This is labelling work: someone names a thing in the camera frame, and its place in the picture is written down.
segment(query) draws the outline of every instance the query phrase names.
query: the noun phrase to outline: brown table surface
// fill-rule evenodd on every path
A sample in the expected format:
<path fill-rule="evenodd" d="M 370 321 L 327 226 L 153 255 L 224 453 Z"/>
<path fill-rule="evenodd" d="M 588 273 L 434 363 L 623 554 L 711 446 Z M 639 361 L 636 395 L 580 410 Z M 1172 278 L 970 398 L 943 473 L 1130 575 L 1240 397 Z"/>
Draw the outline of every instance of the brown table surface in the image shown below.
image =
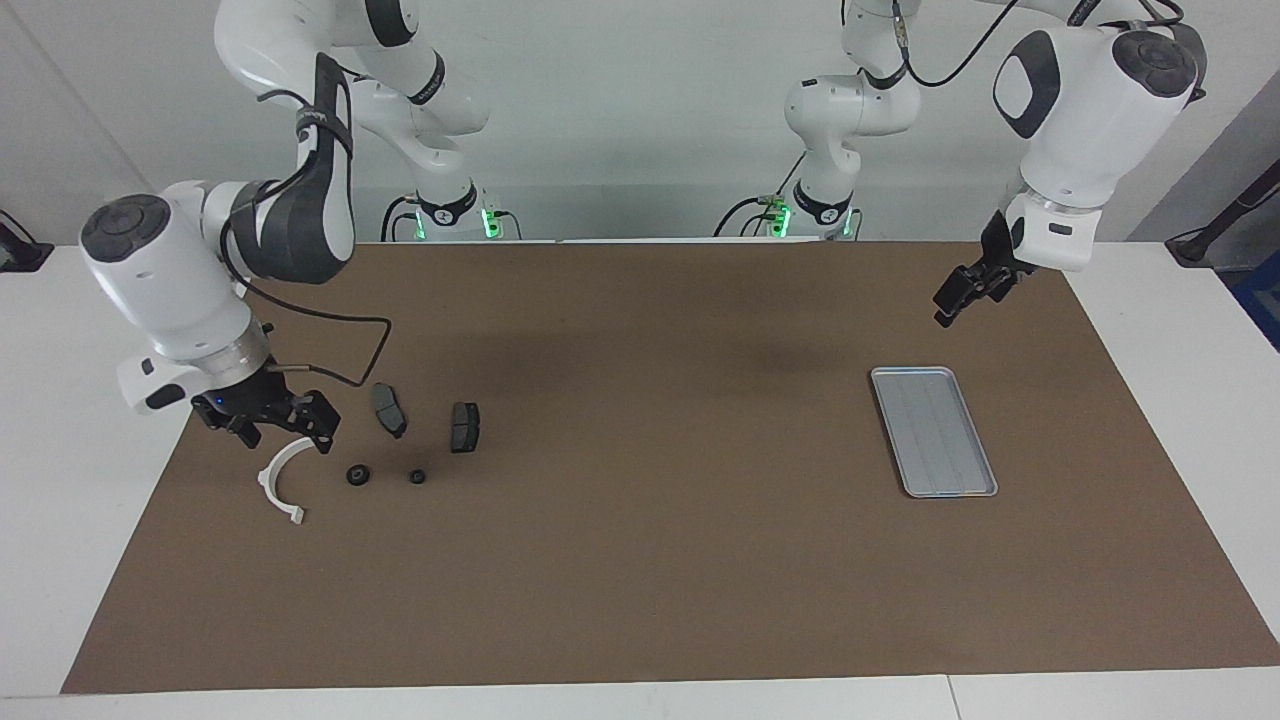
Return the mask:
<path fill-rule="evenodd" d="M 289 438 L 193 420 L 64 692 L 1280 665 L 1061 275 L 933 323 L 974 256 L 361 247 L 273 286 L 394 318 L 374 379 L 408 434 L 291 377 L 343 413 L 282 477 L 294 527 L 255 482 Z M 351 374 L 376 340 L 256 307 L 282 363 Z M 868 373 L 918 364 L 956 372 L 997 497 L 901 491 Z M 480 404 L 474 455 L 448 454 L 454 401 Z"/>

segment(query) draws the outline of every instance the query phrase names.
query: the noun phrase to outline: silver rectangular tray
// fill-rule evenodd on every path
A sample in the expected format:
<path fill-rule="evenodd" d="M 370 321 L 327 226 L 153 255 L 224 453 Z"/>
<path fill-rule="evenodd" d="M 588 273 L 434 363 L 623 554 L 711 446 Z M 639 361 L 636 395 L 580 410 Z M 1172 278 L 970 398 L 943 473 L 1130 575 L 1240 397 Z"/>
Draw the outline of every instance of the silver rectangular tray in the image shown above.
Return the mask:
<path fill-rule="evenodd" d="M 872 384 L 911 497 L 991 497 L 996 478 L 947 368 L 877 368 Z"/>

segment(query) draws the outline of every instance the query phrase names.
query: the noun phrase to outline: blue object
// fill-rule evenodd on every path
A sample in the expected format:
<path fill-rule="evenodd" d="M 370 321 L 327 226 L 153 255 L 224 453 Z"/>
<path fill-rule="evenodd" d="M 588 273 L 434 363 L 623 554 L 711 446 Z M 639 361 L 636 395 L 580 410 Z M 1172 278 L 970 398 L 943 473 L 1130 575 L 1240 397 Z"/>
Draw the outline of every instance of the blue object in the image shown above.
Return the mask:
<path fill-rule="evenodd" d="M 1231 288 L 1231 295 L 1253 318 L 1262 334 L 1280 350 L 1280 252 L 1272 255 L 1257 270 Z"/>

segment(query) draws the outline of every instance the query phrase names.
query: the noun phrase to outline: white table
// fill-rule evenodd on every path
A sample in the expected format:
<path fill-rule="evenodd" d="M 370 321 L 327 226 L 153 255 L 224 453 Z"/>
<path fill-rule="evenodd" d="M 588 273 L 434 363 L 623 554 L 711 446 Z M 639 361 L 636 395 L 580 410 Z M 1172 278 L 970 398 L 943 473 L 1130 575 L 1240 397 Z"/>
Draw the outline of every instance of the white table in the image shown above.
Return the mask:
<path fill-rule="evenodd" d="M 1100 246 L 1071 286 L 1280 634 L 1280 355 L 1156 245 Z M 142 345 L 74 250 L 0 275 L 0 717 L 1280 717 L 1280 669 L 52 697 L 186 420 L 118 398 Z"/>

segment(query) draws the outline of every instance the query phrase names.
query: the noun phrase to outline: small black wheel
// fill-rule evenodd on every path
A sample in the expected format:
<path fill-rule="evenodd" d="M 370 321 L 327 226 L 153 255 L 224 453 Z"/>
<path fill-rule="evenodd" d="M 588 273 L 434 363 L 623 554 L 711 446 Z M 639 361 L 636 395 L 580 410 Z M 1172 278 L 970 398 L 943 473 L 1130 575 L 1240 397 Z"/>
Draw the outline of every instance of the small black wheel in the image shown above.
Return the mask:
<path fill-rule="evenodd" d="M 369 470 L 369 465 L 352 465 L 347 469 L 347 482 L 360 487 L 369 482 L 369 478 L 374 474 Z"/>

